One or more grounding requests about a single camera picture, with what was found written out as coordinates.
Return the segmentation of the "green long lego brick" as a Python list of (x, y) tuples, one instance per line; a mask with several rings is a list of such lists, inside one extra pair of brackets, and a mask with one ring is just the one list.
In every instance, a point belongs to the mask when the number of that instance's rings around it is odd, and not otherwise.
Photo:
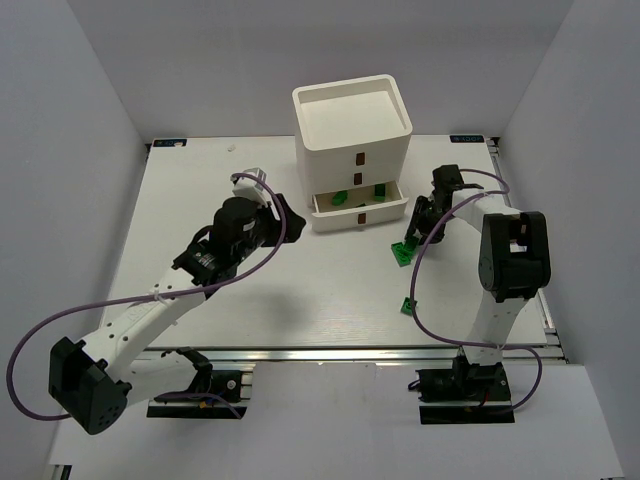
[(408, 251), (414, 251), (419, 244), (419, 239), (411, 237), (405, 240), (404, 248)]

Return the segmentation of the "white bottom drawer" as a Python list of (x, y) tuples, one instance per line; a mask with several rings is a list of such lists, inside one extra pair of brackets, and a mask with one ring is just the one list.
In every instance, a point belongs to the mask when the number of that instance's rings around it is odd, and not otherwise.
[(408, 201), (396, 181), (314, 195), (312, 229), (327, 233), (395, 221)]

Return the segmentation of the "white three-drawer storage box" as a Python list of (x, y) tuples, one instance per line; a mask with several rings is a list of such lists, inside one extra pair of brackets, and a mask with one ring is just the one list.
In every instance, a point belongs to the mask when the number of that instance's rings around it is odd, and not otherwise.
[(388, 74), (293, 90), (295, 151), (303, 196), (396, 181), (413, 126)]

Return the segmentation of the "green square lego brick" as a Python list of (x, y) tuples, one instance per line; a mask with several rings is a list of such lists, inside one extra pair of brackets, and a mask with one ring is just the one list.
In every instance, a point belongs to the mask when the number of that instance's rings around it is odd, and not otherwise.
[(404, 315), (412, 316), (416, 307), (417, 307), (416, 300), (412, 300), (410, 297), (405, 297), (402, 302), (400, 312)]

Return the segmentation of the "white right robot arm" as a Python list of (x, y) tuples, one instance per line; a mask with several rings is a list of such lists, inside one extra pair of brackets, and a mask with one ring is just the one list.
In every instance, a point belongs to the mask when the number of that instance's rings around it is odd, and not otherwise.
[(432, 194), (417, 200), (407, 230), (408, 236), (420, 235), (409, 301), (415, 305), (422, 258), (430, 246), (444, 239), (446, 224), (456, 218), (473, 227), (480, 233), (478, 276), (483, 295), (469, 335), (464, 340), (438, 335), (423, 325), (416, 310), (411, 315), (430, 338), (462, 348), (470, 364), (493, 366), (510, 348), (507, 340), (521, 310), (550, 281), (547, 222), (540, 212), (507, 206), (501, 198), (509, 187), (497, 175), (485, 174), (502, 188), (487, 190), (466, 182), (466, 172), (455, 164), (436, 168)]

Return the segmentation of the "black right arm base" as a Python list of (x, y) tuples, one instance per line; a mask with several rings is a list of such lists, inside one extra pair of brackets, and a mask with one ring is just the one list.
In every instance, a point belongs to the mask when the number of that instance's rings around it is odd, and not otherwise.
[(422, 425), (513, 424), (511, 391), (501, 362), (480, 366), (464, 356), (444, 369), (416, 371), (407, 389), (418, 394)]

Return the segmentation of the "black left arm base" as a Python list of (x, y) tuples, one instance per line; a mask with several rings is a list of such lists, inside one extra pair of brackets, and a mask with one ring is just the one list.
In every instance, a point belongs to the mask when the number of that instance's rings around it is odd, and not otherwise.
[(162, 394), (151, 399), (146, 416), (156, 419), (241, 420), (251, 397), (250, 374), (241, 370), (219, 370), (202, 353), (190, 347), (162, 354), (176, 353), (187, 360), (195, 374), (178, 396)]

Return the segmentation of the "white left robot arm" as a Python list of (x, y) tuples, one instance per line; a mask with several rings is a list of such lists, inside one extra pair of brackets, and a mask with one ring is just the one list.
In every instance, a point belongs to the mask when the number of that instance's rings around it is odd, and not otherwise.
[(211, 386), (211, 362), (180, 347), (143, 364), (138, 356), (161, 333), (236, 277), (255, 250), (296, 242), (306, 225), (289, 206), (276, 218), (269, 205), (241, 197), (224, 201), (213, 222), (196, 232), (154, 286), (149, 302), (136, 300), (119, 317), (77, 342), (51, 349), (49, 393), (90, 435), (115, 423), (124, 410), (147, 399), (226, 403)]

